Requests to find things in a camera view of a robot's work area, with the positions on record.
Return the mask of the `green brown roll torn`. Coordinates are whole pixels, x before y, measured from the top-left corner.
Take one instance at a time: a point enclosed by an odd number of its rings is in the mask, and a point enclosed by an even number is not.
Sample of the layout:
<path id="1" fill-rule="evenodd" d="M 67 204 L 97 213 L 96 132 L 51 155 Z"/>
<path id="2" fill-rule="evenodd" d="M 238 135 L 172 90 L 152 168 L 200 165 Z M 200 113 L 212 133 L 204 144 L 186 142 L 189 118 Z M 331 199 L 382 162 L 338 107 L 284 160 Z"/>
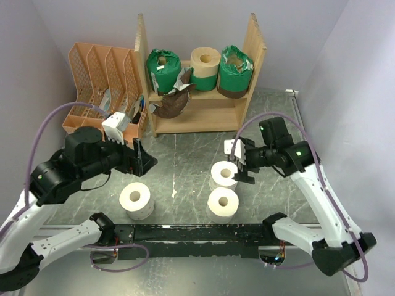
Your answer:
<path id="1" fill-rule="evenodd" d="M 254 71 L 253 61 L 234 45 L 221 53 L 218 68 L 217 91 L 230 99 L 242 98 L 248 90 Z"/>

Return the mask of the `brown green paper roll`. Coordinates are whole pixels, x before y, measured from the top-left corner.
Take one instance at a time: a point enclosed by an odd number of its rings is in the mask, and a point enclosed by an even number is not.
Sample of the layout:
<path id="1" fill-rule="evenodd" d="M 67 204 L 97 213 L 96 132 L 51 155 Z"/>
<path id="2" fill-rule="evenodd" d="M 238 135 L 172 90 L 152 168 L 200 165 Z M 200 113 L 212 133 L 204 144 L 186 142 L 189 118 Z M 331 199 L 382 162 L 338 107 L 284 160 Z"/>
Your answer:
<path id="1" fill-rule="evenodd" d="M 159 104 L 149 104 L 149 110 L 159 118 L 172 119 L 179 116 L 192 98 L 193 91 L 211 91 L 217 83 L 220 53 L 211 47 L 193 49 L 188 66 L 181 71 L 173 89 L 161 97 Z"/>

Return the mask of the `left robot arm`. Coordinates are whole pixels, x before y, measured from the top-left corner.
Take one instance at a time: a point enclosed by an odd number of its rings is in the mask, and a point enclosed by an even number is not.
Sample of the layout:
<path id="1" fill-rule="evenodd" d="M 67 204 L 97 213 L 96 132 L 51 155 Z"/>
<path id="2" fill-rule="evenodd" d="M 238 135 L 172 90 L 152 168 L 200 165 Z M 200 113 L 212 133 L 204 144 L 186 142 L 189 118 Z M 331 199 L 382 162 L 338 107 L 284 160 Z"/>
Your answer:
<path id="1" fill-rule="evenodd" d="M 60 205 L 82 190 L 84 181 L 110 176 L 112 170 L 141 177 L 156 164 L 138 138 L 129 148 L 103 139 L 97 128 L 89 126 L 67 135 L 64 148 L 28 172 L 28 187 L 1 226 L 1 292 L 21 289 L 45 266 L 80 247 L 113 243 L 115 224 L 102 212 L 42 242 L 32 238 Z"/>

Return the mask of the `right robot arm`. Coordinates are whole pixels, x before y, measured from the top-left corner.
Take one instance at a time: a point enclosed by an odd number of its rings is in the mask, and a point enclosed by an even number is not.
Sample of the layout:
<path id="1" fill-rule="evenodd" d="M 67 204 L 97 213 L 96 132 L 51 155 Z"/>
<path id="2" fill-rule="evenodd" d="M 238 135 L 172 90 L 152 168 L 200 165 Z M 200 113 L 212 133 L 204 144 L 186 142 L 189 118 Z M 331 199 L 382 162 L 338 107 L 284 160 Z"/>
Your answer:
<path id="1" fill-rule="evenodd" d="M 291 178 L 318 219 L 320 230 L 315 231 L 284 213 L 273 214 L 262 222 L 266 244 L 289 242 L 308 253 L 323 274 L 341 271 L 357 282 L 367 281 L 366 254 L 376 246 L 376 238 L 363 232 L 341 205 L 310 137 L 296 120 L 278 112 L 258 114 L 224 142 L 224 153 L 237 166 L 233 179 L 239 183 L 254 184 L 248 173 L 258 173 L 261 167 Z"/>

